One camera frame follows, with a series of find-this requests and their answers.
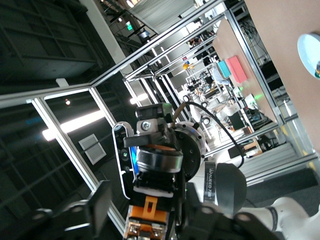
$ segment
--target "teal box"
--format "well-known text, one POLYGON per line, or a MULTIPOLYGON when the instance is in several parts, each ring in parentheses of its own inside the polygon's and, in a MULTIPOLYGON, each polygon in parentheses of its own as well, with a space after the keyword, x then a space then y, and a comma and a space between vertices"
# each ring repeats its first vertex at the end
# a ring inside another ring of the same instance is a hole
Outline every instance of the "teal box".
POLYGON ((228 78, 230 76, 231 73, 230 73, 229 68, 224 60, 218 62, 218 67, 220 68, 224 78, 228 78))

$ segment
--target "exit sign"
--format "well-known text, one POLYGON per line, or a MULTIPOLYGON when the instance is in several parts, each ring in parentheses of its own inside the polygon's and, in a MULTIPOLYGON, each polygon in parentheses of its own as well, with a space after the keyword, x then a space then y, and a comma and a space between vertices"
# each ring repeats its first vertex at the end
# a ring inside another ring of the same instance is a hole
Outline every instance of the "exit sign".
POLYGON ((129 21, 127 21, 127 22, 125 23, 125 25, 126 25, 126 28, 127 28, 129 31, 133 29, 133 27, 132 27, 132 25, 131 25, 131 23, 130 23, 129 21))

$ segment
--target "air vent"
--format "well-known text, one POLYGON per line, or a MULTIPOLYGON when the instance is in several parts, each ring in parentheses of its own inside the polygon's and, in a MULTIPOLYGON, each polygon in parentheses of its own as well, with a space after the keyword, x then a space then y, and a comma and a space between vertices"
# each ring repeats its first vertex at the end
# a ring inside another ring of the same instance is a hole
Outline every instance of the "air vent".
POLYGON ((107 155, 101 144, 98 142, 96 135, 94 134, 91 134, 90 136, 80 140, 79 144, 92 165, 96 164, 100 159, 107 155))

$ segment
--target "light blue plate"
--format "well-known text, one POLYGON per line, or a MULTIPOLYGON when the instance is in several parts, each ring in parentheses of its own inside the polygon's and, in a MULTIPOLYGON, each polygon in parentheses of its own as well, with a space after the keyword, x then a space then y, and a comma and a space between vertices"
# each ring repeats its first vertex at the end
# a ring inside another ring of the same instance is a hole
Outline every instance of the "light blue plate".
POLYGON ((314 33, 302 34, 298 39, 298 53, 304 67, 316 79, 317 63, 320 61, 320 36, 314 33))

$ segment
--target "pink block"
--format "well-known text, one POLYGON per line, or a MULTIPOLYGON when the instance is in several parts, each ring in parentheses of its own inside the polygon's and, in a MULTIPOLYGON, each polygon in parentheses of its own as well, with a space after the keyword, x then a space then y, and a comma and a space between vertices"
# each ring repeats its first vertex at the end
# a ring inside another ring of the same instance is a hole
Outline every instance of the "pink block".
POLYGON ((237 83, 240 84, 248 79, 237 56, 230 57, 225 62, 237 83))

